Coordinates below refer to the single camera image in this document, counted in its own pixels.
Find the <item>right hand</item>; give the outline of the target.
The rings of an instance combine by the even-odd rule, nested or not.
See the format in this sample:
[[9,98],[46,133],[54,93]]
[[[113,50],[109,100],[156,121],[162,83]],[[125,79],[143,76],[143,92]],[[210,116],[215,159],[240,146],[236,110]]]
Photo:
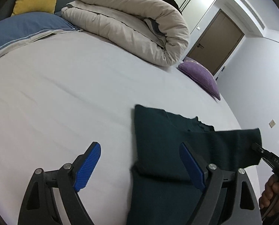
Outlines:
[[[265,184],[265,189],[259,198],[259,207],[260,209],[266,208],[270,205],[273,200],[273,196],[277,194],[279,196],[279,182],[278,177],[273,174],[267,183]],[[275,206],[271,210],[269,216],[279,213],[279,199],[276,202]]]

